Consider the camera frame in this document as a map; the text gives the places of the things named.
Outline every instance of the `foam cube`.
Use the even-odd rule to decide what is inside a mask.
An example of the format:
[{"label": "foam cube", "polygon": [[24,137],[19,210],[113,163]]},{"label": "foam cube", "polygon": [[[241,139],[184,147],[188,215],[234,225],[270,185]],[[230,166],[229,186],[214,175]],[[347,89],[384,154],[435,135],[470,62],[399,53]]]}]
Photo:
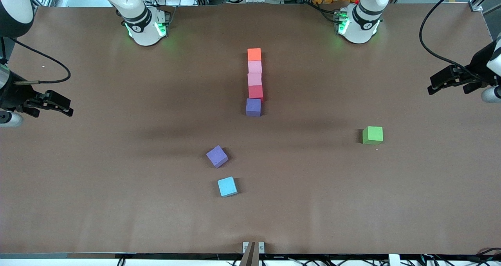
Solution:
[{"label": "foam cube", "polygon": [[362,143],[379,145],[383,142],[383,127],[369,126],[362,132]]},{"label": "foam cube", "polygon": [[258,98],[247,98],[247,106],[245,107],[247,116],[261,116],[261,100]]},{"label": "foam cube", "polygon": [[261,80],[260,73],[248,73],[247,74],[247,82],[248,82],[249,86],[263,85],[263,81]]},{"label": "foam cube", "polygon": [[265,102],[263,95],[263,86],[249,86],[249,98],[258,98],[261,100],[261,102]]},{"label": "foam cube", "polygon": [[261,49],[247,49],[247,61],[261,60]]},{"label": "foam cube", "polygon": [[233,177],[218,180],[218,186],[222,197],[238,194],[236,191],[235,179],[233,179]]},{"label": "foam cube", "polygon": [[263,73],[263,67],[261,66],[261,60],[249,61],[247,62],[249,66],[249,73]]},{"label": "foam cube", "polygon": [[228,161],[228,156],[220,146],[216,146],[210,152],[207,152],[207,157],[209,157],[215,168],[219,168]]}]

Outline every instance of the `stack of cubes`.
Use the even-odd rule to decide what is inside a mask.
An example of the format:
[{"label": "stack of cubes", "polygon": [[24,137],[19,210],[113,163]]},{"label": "stack of cubes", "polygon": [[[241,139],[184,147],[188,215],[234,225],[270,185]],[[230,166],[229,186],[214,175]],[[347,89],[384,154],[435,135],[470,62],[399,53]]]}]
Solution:
[{"label": "stack of cubes", "polygon": [[247,74],[249,98],[247,98],[245,114],[259,117],[261,116],[261,104],[265,102],[260,48],[247,50],[247,64],[249,66],[249,73]]}]

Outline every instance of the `pink cube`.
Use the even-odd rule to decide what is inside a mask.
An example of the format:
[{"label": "pink cube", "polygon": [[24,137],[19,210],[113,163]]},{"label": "pink cube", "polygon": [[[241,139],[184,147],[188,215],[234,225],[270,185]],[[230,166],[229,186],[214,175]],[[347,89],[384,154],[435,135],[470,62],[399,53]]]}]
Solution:
[{"label": "pink cube", "polygon": [[261,60],[249,61],[249,73],[263,73]]},{"label": "pink cube", "polygon": [[263,82],[261,81],[261,73],[249,73],[247,74],[247,82],[249,86],[261,86]]}]

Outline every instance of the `brown tabletop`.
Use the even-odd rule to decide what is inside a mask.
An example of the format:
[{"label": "brown tabletop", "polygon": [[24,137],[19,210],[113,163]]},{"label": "brown tabletop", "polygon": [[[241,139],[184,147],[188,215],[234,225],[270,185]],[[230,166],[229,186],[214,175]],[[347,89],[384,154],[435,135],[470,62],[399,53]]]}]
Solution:
[{"label": "brown tabletop", "polygon": [[[299,5],[182,7],[136,45],[108,8],[41,8],[20,38],[72,78],[75,114],[1,130],[1,252],[476,253],[500,245],[499,104],[429,96],[447,64],[420,46],[431,5],[389,5],[353,45]],[[481,13],[442,5],[424,38],[467,64]],[[247,48],[263,50],[264,116],[245,116]],[[64,77],[16,47],[26,79]],[[385,142],[362,145],[361,129]],[[216,145],[230,161],[211,166]],[[233,176],[239,194],[218,195]]]}]

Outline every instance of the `metal bracket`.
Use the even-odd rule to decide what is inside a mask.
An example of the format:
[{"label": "metal bracket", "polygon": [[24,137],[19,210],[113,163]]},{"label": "metal bracket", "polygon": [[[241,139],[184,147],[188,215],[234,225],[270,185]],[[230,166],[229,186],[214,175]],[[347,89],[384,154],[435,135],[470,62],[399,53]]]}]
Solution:
[{"label": "metal bracket", "polygon": [[[244,241],[242,243],[242,253],[245,252],[245,250],[247,250],[247,246],[249,246],[249,242],[248,241]],[[265,253],[265,242],[264,241],[260,241],[259,244],[259,253]]]},{"label": "metal bracket", "polygon": [[400,265],[400,255],[396,254],[388,254],[388,264],[390,266],[399,266]]},{"label": "metal bracket", "polygon": [[481,5],[474,6],[473,2],[471,0],[468,2],[468,5],[470,6],[471,11],[483,11],[483,8]]}]

